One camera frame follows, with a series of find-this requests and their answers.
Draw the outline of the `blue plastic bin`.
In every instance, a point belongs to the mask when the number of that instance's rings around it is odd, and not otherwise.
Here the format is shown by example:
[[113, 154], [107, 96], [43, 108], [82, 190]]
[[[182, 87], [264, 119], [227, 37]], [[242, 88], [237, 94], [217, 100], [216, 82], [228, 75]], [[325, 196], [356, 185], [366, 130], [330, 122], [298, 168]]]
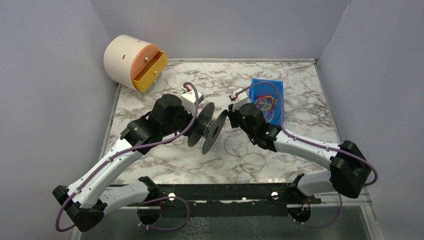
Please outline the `blue plastic bin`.
[[249, 99], [263, 113], [266, 122], [281, 126], [284, 121], [284, 111], [280, 98], [283, 94], [283, 82], [253, 78], [251, 84], [258, 84], [249, 89]]

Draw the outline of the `black cable spool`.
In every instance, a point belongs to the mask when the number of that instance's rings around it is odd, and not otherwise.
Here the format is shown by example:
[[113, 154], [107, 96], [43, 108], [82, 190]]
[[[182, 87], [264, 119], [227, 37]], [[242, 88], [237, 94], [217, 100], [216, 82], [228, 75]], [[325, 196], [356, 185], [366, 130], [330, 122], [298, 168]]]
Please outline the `black cable spool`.
[[215, 104], [208, 103], [198, 114], [188, 131], [187, 145], [194, 147], [201, 141], [201, 153], [206, 155], [218, 139], [226, 122], [228, 111], [224, 109], [217, 118], [213, 118]]

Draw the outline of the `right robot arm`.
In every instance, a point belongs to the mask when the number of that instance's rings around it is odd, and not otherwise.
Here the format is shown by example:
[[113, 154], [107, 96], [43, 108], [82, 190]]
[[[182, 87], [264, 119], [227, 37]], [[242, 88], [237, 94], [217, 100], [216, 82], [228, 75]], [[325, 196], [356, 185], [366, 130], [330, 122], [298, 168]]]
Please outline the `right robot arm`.
[[228, 118], [231, 127], [243, 130], [253, 145], [272, 152], [295, 155], [325, 168], [325, 171], [302, 173], [295, 178], [291, 188], [299, 196], [337, 192], [356, 199], [372, 171], [355, 143], [348, 140], [343, 144], [319, 143], [296, 135], [281, 126], [266, 122], [262, 112], [253, 103], [245, 103], [239, 108], [230, 104]]

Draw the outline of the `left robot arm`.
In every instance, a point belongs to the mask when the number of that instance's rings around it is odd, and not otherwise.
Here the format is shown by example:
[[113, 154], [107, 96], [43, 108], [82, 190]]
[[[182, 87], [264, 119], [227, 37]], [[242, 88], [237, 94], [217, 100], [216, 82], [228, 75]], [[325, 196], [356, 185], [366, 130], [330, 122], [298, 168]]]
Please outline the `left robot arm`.
[[164, 94], [153, 109], [131, 121], [110, 151], [87, 173], [69, 186], [59, 185], [52, 194], [73, 227], [87, 232], [103, 217], [124, 206], [144, 201], [156, 185], [149, 177], [111, 189], [110, 184], [153, 147], [172, 142], [188, 132], [195, 122], [202, 93], [193, 90], [180, 97]]

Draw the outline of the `yellow drawer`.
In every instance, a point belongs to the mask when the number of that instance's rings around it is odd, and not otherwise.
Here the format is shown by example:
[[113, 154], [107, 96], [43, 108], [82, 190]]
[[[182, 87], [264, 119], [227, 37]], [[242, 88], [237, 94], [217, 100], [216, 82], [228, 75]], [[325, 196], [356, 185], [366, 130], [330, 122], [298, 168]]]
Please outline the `yellow drawer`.
[[168, 65], [168, 58], [164, 51], [155, 55], [140, 52], [131, 66], [131, 82], [135, 90], [146, 92]]

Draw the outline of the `cream cylindrical drawer cabinet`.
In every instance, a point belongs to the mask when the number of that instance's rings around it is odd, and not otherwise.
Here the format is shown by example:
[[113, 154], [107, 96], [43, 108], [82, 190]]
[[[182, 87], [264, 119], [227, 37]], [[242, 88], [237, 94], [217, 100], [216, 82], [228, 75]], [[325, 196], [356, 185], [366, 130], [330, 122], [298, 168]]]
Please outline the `cream cylindrical drawer cabinet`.
[[158, 51], [162, 50], [154, 43], [123, 34], [107, 46], [103, 55], [103, 65], [112, 80], [136, 90], [131, 78], [131, 67], [135, 57], [140, 52], [147, 52], [148, 55], [154, 56]]

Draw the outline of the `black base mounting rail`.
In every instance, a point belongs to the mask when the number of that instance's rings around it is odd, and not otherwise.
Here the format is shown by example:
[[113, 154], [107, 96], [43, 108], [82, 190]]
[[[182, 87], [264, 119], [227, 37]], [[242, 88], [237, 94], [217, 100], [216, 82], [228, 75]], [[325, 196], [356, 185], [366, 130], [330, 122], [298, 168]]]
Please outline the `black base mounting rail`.
[[306, 196], [294, 183], [156, 184], [149, 177], [104, 191], [92, 212], [96, 220], [122, 207], [137, 207], [144, 223], [190, 217], [310, 217]]

